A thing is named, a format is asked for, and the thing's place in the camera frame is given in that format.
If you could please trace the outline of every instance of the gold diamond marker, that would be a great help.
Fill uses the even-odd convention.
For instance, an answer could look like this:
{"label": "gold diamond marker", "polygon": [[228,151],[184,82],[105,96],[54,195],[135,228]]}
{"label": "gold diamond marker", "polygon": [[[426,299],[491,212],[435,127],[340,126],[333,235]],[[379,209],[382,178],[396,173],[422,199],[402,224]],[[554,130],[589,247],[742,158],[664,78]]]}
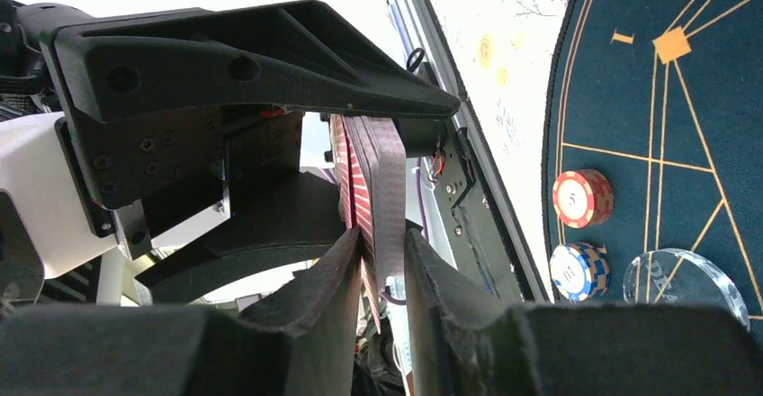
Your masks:
{"label": "gold diamond marker", "polygon": [[663,65],[691,52],[689,40],[682,27],[677,27],[652,41]]}

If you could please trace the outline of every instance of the wire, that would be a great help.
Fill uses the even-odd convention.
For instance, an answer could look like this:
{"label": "wire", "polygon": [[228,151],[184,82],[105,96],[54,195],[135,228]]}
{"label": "wire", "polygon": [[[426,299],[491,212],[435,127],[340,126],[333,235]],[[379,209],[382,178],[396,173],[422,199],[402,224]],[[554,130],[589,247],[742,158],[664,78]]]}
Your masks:
{"label": "wire", "polygon": [[400,376],[403,377],[403,381],[405,381],[405,376],[403,376],[405,373],[403,372],[402,366],[400,366],[400,359],[398,357],[399,357],[398,343],[393,340],[392,341],[392,361],[395,363],[395,367],[397,367],[398,370],[400,371]]}
{"label": "wire", "polygon": [[408,72],[411,74],[416,73],[416,69],[421,66],[421,62],[424,61],[425,55],[426,51],[424,51],[424,49],[421,47],[411,51],[411,53],[408,54],[408,59],[406,60],[406,69]]}
{"label": "wire", "polygon": [[334,173],[332,173],[330,169],[319,168],[319,170],[320,170],[320,173],[324,177],[326,177],[326,180],[328,180],[329,183],[331,183],[332,185],[336,185],[337,184],[337,178],[334,177]]}
{"label": "wire", "polygon": [[445,158],[443,157],[441,151],[438,149],[432,156],[432,165],[430,165],[429,169],[426,171],[426,180],[428,180],[429,183],[436,185],[437,177],[443,173],[444,168]]}
{"label": "wire", "polygon": [[389,304],[394,304],[395,306],[405,306],[406,305],[405,300],[399,300],[399,299],[396,299],[396,298],[392,297],[392,294],[387,292],[386,289],[381,290],[379,292],[379,296],[382,297]]}
{"label": "wire", "polygon": [[418,173],[416,175],[416,196],[418,198],[418,214],[421,218],[421,236],[424,237],[424,239],[429,240],[429,228],[426,226],[426,211],[424,209],[424,197],[421,195],[421,157],[418,159],[418,162],[416,163],[416,168],[418,168]]}

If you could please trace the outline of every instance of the screw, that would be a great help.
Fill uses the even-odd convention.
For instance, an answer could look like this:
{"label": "screw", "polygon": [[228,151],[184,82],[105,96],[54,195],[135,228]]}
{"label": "screw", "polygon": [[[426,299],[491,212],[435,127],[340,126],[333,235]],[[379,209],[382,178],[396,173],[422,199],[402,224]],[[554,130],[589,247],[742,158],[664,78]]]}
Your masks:
{"label": "screw", "polygon": [[93,168],[98,171],[104,171],[112,167],[112,157],[109,155],[98,155],[93,157]]}
{"label": "screw", "polygon": [[156,148],[157,143],[154,141],[151,137],[146,137],[140,142],[140,151],[143,153],[150,153],[154,151]]}
{"label": "screw", "polygon": [[143,170],[143,173],[149,177],[155,176],[158,172],[159,172],[159,163],[156,160],[153,162],[148,162],[146,164],[146,168]]}
{"label": "screw", "polygon": [[207,120],[204,121],[204,127],[206,127],[207,129],[209,129],[211,131],[212,129],[215,128],[215,124],[216,123],[217,122],[215,121],[215,116],[214,115],[210,115],[210,116],[207,117]]}
{"label": "screw", "polygon": [[169,147],[173,144],[175,144],[175,133],[171,130],[168,130],[162,134],[162,145]]}
{"label": "screw", "polygon": [[101,194],[114,195],[119,191],[119,185],[115,180],[107,180],[101,184]]}

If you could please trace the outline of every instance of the red casino chip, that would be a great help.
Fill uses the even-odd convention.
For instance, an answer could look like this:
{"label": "red casino chip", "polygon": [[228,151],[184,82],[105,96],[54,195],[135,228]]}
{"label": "red casino chip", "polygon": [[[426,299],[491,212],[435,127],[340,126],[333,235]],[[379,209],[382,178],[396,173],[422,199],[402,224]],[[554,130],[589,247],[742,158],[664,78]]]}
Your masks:
{"label": "red casino chip", "polygon": [[615,193],[595,169],[565,171],[553,184],[553,209],[571,228],[603,223],[612,215]]}

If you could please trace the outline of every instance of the bolt hole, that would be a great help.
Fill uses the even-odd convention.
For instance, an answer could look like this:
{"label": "bolt hole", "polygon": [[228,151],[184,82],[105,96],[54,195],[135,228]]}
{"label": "bolt hole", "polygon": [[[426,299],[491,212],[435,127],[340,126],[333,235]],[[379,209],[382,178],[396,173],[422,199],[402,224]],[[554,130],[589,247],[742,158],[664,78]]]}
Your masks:
{"label": "bolt hole", "polygon": [[159,172],[159,163],[157,161],[146,164],[146,176],[155,176]]}
{"label": "bolt hole", "polygon": [[260,75],[260,66],[253,59],[241,56],[230,62],[228,74],[236,81],[252,81]]}
{"label": "bolt hole", "polygon": [[113,195],[117,193],[117,182],[113,180],[109,180],[108,182],[105,182],[101,184],[101,194],[104,195]]}
{"label": "bolt hole", "polygon": [[138,231],[130,238],[130,243],[133,245],[139,245],[146,239],[146,233],[144,231]]}
{"label": "bolt hole", "polygon": [[149,151],[153,151],[157,146],[157,143],[154,141],[153,138],[144,138],[140,142],[140,150],[146,153],[149,153]]}
{"label": "bolt hole", "polygon": [[93,159],[93,168],[103,171],[112,167],[112,158],[109,155],[98,155]]}
{"label": "bolt hole", "polygon": [[106,83],[117,93],[133,93],[140,87],[140,74],[132,67],[116,67],[106,75]]}

